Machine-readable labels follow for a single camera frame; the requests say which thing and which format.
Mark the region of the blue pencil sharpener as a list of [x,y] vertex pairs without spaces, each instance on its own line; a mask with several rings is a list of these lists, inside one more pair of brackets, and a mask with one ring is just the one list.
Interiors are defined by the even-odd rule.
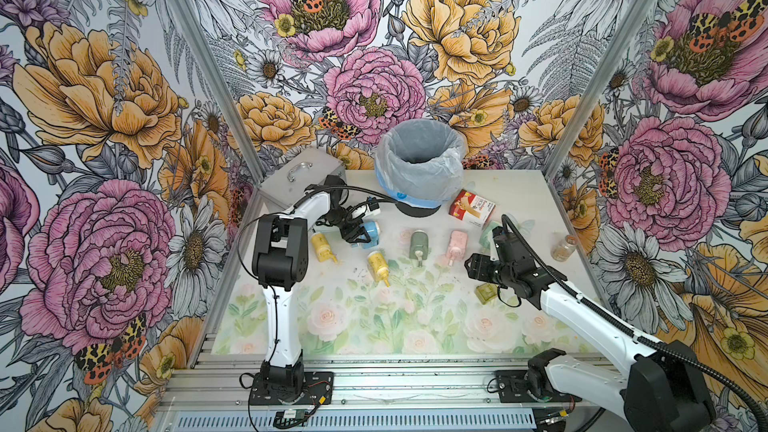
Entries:
[[370,249],[379,245],[380,228],[376,221],[364,221],[362,223],[363,233],[359,237],[359,245],[363,249]]

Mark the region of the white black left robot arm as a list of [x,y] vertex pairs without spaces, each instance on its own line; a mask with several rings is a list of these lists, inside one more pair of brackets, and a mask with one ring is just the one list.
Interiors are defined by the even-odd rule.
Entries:
[[363,218],[378,200],[345,206],[344,196],[351,190],[343,178],[329,175],[322,183],[308,186],[286,211],[269,213],[256,221],[251,265],[246,271],[263,288],[270,324],[265,359],[250,386],[250,406],[296,403],[305,394],[295,298],[309,269],[313,227],[335,227],[349,244],[377,241],[378,231],[368,230]]

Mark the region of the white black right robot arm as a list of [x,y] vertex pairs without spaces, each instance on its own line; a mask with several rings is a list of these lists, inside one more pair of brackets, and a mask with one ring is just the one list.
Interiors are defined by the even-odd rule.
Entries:
[[516,229],[493,231],[496,255],[469,256],[470,278],[511,289],[521,300],[571,328],[595,347],[611,370],[557,348],[529,359],[512,380],[538,401],[558,396],[586,400],[624,419],[635,431],[703,431],[716,419],[701,365],[680,342],[664,343],[590,300],[548,267]]

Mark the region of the yellow transparent shavings tray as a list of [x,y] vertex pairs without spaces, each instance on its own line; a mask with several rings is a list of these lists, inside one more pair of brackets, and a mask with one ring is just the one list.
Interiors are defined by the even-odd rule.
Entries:
[[498,290],[495,284],[483,283],[475,288],[475,295],[482,305],[486,305],[498,298]]

